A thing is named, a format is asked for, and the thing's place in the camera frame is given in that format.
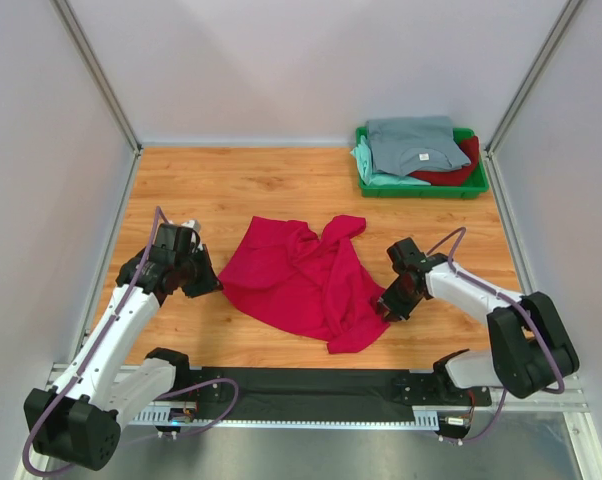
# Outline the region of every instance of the green plastic bin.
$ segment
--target green plastic bin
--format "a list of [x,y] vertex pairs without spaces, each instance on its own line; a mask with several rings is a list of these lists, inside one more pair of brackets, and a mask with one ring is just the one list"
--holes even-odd
[[[361,137],[367,136],[366,127],[357,128],[357,145],[361,143]],[[459,143],[466,138],[474,136],[474,130],[471,128],[455,128],[454,141]],[[479,158],[477,168],[470,174],[470,177],[460,187],[437,187],[434,185],[406,185],[381,187],[370,187],[363,183],[359,176],[359,188],[364,197],[421,197],[421,198],[477,198],[479,194],[488,191],[488,178],[483,168],[483,159]]]

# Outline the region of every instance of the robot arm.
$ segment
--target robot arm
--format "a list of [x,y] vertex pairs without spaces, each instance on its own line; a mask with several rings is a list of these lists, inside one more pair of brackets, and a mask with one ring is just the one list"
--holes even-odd
[[512,303],[529,313],[563,377],[579,368],[570,338],[547,295],[503,290],[449,262],[441,253],[428,256],[411,238],[395,243],[388,255],[398,278],[379,299],[386,319],[407,320],[421,299],[438,298],[488,327],[490,350],[455,352],[437,362],[445,367],[454,387],[503,386],[525,398],[555,382],[539,342],[526,336],[528,326]]
[[[98,470],[114,453],[121,430],[143,408],[159,395],[188,385],[187,356],[166,349],[150,352],[139,369],[114,385],[137,336],[168,295],[178,288],[188,297],[222,289],[207,249],[200,243],[196,222],[181,226],[164,223],[157,230],[148,261],[125,308],[101,338],[132,282],[142,254],[121,267],[103,317],[72,364],[49,391],[33,389],[26,399],[24,410],[32,430],[57,392],[78,378],[37,433],[33,446],[38,453]],[[95,344],[98,347],[92,352]],[[79,367],[86,361],[79,374]]]

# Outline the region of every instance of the folded clothes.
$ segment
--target folded clothes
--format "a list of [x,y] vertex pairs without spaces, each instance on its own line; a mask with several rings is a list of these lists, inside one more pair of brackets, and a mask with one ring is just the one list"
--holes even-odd
[[463,185],[470,174],[479,164],[481,148],[477,137],[468,138],[459,142],[459,148],[470,159],[470,165],[461,167],[454,172],[412,172],[412,176],[430,182],[432,185],[459,187]]
[[373,173],[372,171],[372,151],[368,145],[368,139],[362,136],[359,144],[350,152],[357,160],[357,169],[359,175],[368,186],[405,186],[405,185],[430,185],[429,182],[419,180],[410,176],[397,177],[396,175],[388,175],[387,173]]
[[369,120],[367,128],[376,172],[398,176],[416,171],[450,172],[470,163],[454,143],[448,117]]
[[339,215],[321,238],[305,222],[253,217],[219,275],[237,309],[286,332],[328,342],[330,353],[359,352],[387,328],[376,312],[383,293],[350,239],[365,219]]

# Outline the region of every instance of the dark red cloth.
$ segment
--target dark red cloth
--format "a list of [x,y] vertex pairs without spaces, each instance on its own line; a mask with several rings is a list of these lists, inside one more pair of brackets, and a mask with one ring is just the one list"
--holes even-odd
[[412,172],[410,176],[430,182],[432,185],[460,187],[479,164],[479,158],[481,157],[479,139],[477,137],[467,138],[459,143],[459,148],[470,159],[470,165],[461,167],[459,170],[454,170],[453,172],[417,171]]
[[286,332],[359,352],[388,328],[375,311],[383,288],[361,266],[351,238],[365,219],[339,215],[321,238],[305,222],[253,217],[219,275],[240,311]]

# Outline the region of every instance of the wooden table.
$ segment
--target wooden table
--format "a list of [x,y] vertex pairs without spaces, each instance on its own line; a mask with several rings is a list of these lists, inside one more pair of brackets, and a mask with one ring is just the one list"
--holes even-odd
[[[104,311],[120,266],[147,242],[154,207],[181,223],[198,219],[215,271],[237,248],[253,215],[304,220],[321,232],[335,215],[367,219],[354,239],[362,264],[383,286],[395,278],[386,249],[413,236],[427,250],[453,229],[468,234],[456,259],[505,288],[518,289],[490,193],[476,200],[361,197],[345,148],[148,148],[102,293]],[[234,309],[221,293],[166,303],[139,336],[127,363],[161,346],[187,353],[192,365],[332,368],[429,368],[462,348],[488,346],[487,331],[443,301],[423,301],[408,322],[393,324],[357,354],[329,355],[325,343],[285,333]]]

